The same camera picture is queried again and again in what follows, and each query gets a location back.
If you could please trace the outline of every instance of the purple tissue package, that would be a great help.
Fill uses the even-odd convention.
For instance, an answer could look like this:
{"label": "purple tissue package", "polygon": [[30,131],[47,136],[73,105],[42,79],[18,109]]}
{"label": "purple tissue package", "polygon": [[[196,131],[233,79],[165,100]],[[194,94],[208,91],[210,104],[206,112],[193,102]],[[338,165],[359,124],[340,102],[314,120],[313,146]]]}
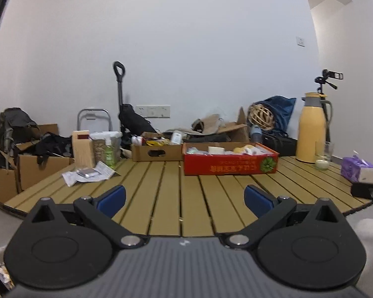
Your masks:
{"label": "purple tissue package", "polygon": [[373,184],[373,165],[357,156],[344,157],[341,163],[341,175],[352,183]]}

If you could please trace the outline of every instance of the glass cup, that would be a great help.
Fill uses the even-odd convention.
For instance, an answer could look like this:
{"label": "glass cup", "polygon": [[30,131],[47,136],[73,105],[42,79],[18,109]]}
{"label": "glass cup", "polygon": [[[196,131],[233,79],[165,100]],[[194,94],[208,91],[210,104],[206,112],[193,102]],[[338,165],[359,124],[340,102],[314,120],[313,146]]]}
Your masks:
{"label": "glass cup", "polygon": [[315,168],[317,170],[326,170],[332,158],[334,144],[331,142],[315,143]]}

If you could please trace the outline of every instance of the metal screw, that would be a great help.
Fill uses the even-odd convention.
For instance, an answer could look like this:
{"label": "metal screw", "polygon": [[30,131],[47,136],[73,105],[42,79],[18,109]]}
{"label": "metal screw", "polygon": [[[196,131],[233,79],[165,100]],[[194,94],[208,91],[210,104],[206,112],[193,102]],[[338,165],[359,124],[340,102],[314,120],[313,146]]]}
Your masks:
{"label": "metal screw", "polygon": [[243,234],[235,234],[229,238],[232,244],[236,245],[245,245],[249,242],[249,238]]}
{"label": "metal screw", "polygon": [[127,246],[136,246],[140,241],[141,239],[135,235],[126,235],[120,239],[120,242]]}

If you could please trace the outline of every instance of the tripod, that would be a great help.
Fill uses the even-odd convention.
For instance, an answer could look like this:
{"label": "tripod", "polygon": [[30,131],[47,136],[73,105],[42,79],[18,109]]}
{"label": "tripod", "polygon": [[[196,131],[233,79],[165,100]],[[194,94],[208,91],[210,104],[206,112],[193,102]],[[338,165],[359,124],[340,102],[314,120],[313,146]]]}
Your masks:
{"label": "tripod", "polygon": [[[317,78],[315,78],[315,83],[319,84],[319,87],[317,88],[317,91],[318,91],[319,94],[323,95],[323,97],[321,97],[321,100],[325,100],[326,99],[326,95],[323,93],[323,85],[329,84],[335,90],[337,89],[336,85],[334,85],[332,83],[329,83],[327,81],[328,78],[334,78],[334,79],[342,80],[342,79],[344,79],[344,75],[342,73],[336,73],[334,71],[329,71],[327,69],[323,69],[322,76],[318,76]],[[327,115],[327,108],[326,108],[326,104],[325,103],[322,104],[322,108],[323,108],[323,112],[325,114],[325,119],[327,121],[328,120],[328,115]],[[330,142],[330,130],[329,130],[329,126],[326,127],[326,141]]]}

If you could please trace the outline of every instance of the receipt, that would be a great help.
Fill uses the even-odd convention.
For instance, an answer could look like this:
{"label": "receipt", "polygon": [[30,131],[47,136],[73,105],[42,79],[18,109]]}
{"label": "receipt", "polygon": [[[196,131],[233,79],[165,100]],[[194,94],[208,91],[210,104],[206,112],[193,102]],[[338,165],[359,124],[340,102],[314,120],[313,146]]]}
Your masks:
{"label": "receipt", "polygon": [[90,178],[84,178],[80,176],[76,171],[68,171],[64,172],[62,174],[62,177],[64,177],[66,184],[68,185],[68,187],[70,187],[73,186],[76,182],[92,183],[108,180],[115,173],[113,169],[105,165],[102,161],[98,162],[94,169],[98,171],[100,174]]}

